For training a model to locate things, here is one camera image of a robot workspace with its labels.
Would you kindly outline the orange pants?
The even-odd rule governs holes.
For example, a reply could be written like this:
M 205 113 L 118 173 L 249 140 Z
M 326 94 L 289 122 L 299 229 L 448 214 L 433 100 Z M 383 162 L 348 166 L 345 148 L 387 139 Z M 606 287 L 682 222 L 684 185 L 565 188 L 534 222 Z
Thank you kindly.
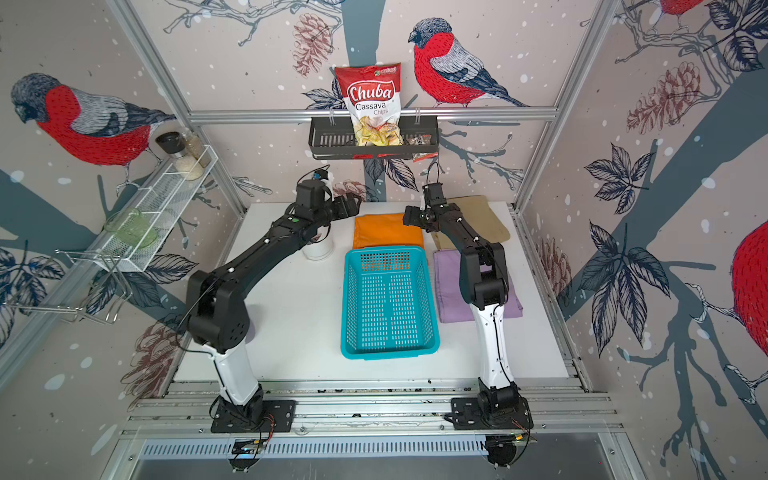
M 364 215 L 355 218 L 353 249 L 416 246 L 424 247 L 422 230 L 403 224 L 403 214 Z

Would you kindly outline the beige pants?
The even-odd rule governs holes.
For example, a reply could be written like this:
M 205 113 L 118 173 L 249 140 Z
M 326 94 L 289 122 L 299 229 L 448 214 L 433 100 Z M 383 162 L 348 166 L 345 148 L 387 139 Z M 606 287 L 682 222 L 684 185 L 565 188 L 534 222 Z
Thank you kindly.
M 509 230 L 491 209 L 483 195 L 454 197 L 444 204 L 455 204 L 462 216 L 479 236 L 491 243 L 503 243 L 511 238 Z

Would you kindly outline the purple pants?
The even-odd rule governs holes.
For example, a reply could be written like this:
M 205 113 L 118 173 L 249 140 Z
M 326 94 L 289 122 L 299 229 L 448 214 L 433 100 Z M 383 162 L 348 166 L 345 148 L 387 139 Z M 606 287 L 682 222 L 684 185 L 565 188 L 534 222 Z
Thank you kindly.
M 433 253 L 435 294 L 441 323 L 472 322 L 470 305 L 460 292 L 460 254 L 456 250 Z

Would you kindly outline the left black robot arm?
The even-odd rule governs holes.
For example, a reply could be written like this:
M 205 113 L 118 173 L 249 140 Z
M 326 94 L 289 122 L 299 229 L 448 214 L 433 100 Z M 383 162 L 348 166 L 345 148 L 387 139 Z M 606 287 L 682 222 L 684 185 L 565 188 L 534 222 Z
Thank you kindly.
M 264 390 L 245 348 L 251 325 L 247 296 L 280 262 L 308 245 L 320 229 L 357 216 L 361 203 L 355 194 L 298 201 L 234 260 L 212 272 L 198 270 L 190 277 L 186 330 L 211 358 L 220 387 L 214 432 L 258 431 L 268 419 Z

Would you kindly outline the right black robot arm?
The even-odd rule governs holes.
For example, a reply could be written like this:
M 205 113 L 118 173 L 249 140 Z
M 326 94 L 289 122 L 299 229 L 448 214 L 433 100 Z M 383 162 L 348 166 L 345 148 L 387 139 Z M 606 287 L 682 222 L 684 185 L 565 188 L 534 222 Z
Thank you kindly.
M 405 208 L 403 224 L 448 237 L 460 254 L 459 290 L 478 327 L 481 374 L 478 406 L 486 422 L 520 409 L 521 395 L 506 349 L 504 311 L 509 274 L 504 247 L 481 237 L 455 204 Z

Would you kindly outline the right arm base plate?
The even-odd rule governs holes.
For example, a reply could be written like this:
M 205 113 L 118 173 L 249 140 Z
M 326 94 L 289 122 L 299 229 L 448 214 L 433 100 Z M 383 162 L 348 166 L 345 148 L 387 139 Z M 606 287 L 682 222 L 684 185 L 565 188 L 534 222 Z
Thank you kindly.
M 484 410 L 477 397 L 455 397 L 443 418 L 456 430 L 531 430 L 534 427 L 529 403 L 520 397 L 514 406 Z

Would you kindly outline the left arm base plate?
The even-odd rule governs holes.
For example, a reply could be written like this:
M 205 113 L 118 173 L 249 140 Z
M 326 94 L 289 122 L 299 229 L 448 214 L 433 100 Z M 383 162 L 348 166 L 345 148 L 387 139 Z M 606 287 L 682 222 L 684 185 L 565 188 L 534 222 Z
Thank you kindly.
M 297 402 L 254 398 L 245 406 L 234 405 L 219 396 L 211 405 L 215 434 L 287 433 L 291 430 Z

